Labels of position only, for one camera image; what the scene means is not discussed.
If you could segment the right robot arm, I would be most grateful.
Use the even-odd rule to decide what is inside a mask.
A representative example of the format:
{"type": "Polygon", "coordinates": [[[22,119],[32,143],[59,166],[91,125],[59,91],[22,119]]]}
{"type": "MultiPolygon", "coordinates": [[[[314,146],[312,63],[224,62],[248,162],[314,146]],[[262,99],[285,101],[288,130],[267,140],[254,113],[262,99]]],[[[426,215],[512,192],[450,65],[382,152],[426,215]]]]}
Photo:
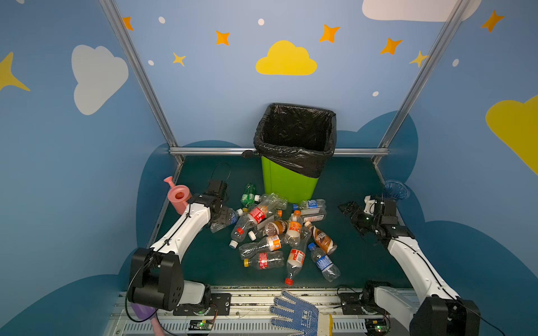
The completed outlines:
{"type": "Polygon", "coordinates": [[[399,223],[396,202],[378,197],[366,197],[364,202],[364,206],[346,202],[338,208],[361,235],[371,232],[378,238],[399,263],[418,300],[409,300],[387,282],[367,281],[360,307],[386,313],[410,335],[478,335],[479,308],[462,299],[434,269],[415,235],[399,223]]]}

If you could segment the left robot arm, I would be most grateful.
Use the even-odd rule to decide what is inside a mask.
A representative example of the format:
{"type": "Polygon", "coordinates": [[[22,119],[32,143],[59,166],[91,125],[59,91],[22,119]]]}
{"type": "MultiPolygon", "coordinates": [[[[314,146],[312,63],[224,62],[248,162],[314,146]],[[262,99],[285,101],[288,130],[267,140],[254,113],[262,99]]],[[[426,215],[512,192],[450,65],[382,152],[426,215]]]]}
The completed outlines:
{"type": "Polygon", "coordinates": [[[221,196],[197,194],[192,197],[181,218],[161,239],[148,249],[139,248],[134,252],[128,302],[164,311],[207,312],[210,289],[205,284],[184,279],[182,259],[197,234],[227,209],[221,196]]]}

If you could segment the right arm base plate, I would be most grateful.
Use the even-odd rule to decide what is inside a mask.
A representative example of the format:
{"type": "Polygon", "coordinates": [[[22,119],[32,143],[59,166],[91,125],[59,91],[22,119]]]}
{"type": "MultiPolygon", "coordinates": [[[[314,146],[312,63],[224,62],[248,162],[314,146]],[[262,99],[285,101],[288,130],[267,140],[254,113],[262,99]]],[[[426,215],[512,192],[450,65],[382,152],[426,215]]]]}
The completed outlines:
{"type": "Polygon", "coordinates": [[[344,315],[384,315],[385,311],[371,302],[363,302],[361,293],[339,293],[340,308],[344,315]]]}

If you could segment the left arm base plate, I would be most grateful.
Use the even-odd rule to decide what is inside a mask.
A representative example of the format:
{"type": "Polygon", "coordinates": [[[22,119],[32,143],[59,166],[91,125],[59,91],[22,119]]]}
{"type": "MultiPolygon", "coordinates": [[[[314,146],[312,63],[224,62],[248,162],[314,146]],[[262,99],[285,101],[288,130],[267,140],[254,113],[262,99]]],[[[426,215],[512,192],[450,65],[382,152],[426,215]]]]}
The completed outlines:
{"type": "Polygon", "coordinates": [[[212,293],[205,296],[200,304],[179,305],[172,313],[174,316],[228,316],[231,310],[230,293],[212,293]]]}

